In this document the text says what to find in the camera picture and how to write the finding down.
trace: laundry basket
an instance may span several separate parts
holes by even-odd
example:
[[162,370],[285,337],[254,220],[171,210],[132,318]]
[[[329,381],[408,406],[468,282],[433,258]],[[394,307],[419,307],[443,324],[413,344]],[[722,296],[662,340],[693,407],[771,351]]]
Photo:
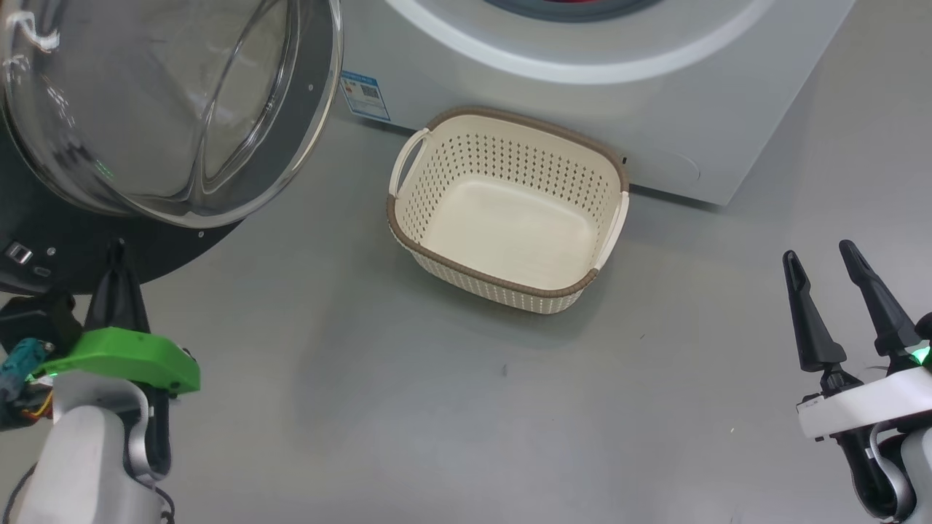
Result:
[[389,185],[391,232],[423,268],[544,314],[592,283],[627,211],[627,175],[607,147],[483,107],[449,111],[415,133]]

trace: brown basket rim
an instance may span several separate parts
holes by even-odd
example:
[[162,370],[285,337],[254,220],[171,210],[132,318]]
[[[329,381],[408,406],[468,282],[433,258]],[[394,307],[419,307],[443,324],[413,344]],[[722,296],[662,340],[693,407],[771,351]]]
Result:
[[[441,113],[436,118],[431,120],[427,124],[427,128],[431,131],[437,128],[440,124],[446,122],[447,120],[455,117],[463,116],[479,116],[479,117],[490,117],[499,120],[504,120],[506,122],[511,122],[520,126],[525,126],[537,131],[543,131],[550,133],[554,136],[558,136],[565,140],[569,140],[575,144],[588,147],[596,151],[599,155],[603,156],[606,160],[611,163],[618,173],[618,177],[621,179],[622,183],[622,192],[629,190],[628,184],[628,175],[627,171],[624,168],[621,160],[618,158],[618,155],[608,148],[606,145],[601,144],[591,138],[580,134],[576,131],[571,131],[556,124],[550,122],[544,122],[536,118],[525,117],[522,115],[517,115],[515,113],[509,113],[507,111],[501,111],[500,109],[492,109],[490,107],[482,106],[465,106],[451,109]],[[514,283],[498,277],[494,277],[482,271],[477,271],[475,269],[463,266],[459,262],[450,260],[445,256],[439,255],[430,249],[425,248],[424,246],[418,244],[417,242],[411,240],[401,229],[401,225],[398,223],[398,218],[395,216],[395,202],[397,199],[392,195],[389,195],[387,202],[387,212],[389,216],[389,227],[394,233],[395,238],[406,248],[419,255],[424,255],[430,260],[446,266],[454,271],[463,273],[469,277],[473,277],[477,280],[480,280],[485,283],[490,283],[492,285],[497,285],[498,287],[503,287],[505,289],[515,291],[517,293],[523,293],[525,295],[535,296],[537,298],[562,298],[565,296],[571,296],[575,293],[582,291],[586,288],[593,280],[596,279],[598,275],[598,269],[592,268],[587,272],[578,282],[568,287],[562,289],[540,289],[537,287],[531,287],[529,285],[523,285],[520,283]]]

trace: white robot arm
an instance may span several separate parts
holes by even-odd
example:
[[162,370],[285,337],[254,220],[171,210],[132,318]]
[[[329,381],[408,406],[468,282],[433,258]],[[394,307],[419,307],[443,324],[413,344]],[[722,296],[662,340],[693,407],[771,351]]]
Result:
[[851,281],[877,332],[874,346],[890,360],[887,376],[869,384],[846,373],[795,253],[783,257],[800,368],[821,372],[822,392],[797,405],[803,433],[830,437],[851,468],[857,498],[883,522],[932,524],[932,314],[917,325],[851,241],[839,245]]
[[[49,404],[54,421],[16,522],[173,524],[174,503],[156,484],[171,469],[170,399],[199,389],[198,365],[149,333],[122,244],[111,249],[83,326],[73,306],[56,292],[15,297],[0,309],[0,343],[9,349],[0,367],[0,430],[34,423]],[[35,413],[22,408],[34,376],[53,385],[42,398],[54,394]]]

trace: basket handle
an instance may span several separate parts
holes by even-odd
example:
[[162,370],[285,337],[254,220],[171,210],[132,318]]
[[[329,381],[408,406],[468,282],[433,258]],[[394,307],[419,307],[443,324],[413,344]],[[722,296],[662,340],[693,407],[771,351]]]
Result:
[[602,266],[605,265],[605,262],[609,259],[609,255],[611,255],[611,251],[615,249],[615,242],[618,241],[618,235],[622,232],[624,220],[628,216],[630,200],[628,192],[622,191],[622,199],[618,202],[618,207],[615,208],[615,216],[611,219],[611,230],[609,231],[605,243],[602,244],[602,251],[598,254],[596,264],[594,265],[595,269],[602,270]]
[[420,131],[414,133],[414,135],[408,139],[408,141],[402,147],[401,153],[398,153],[398,159],[395,160],[395,167],[391,170],[391,180],[389,181],[389,194],[393,197],[398,197],[398,181],[402,177],[402,169],[407,163],[408,157],[411,156],[411,151],[414,150],[415,146],[418,145],[420,141],[424,141],[424,146],[418,151],[418,156],[414,159],[414,162],[411,162],[411,166],[417,166],[420,162],[420,158],[424,156],[424,151],[427,150],[427,139],[428,135],[431,134],[429,128],[424,128]]

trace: white washing machine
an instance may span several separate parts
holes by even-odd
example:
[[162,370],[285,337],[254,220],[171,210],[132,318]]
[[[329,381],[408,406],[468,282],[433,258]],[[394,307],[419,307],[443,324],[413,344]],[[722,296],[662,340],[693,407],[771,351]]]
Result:
[[855,0],[343,0],[353,112],[481,104],[615,147],[634,183],[728,203]]

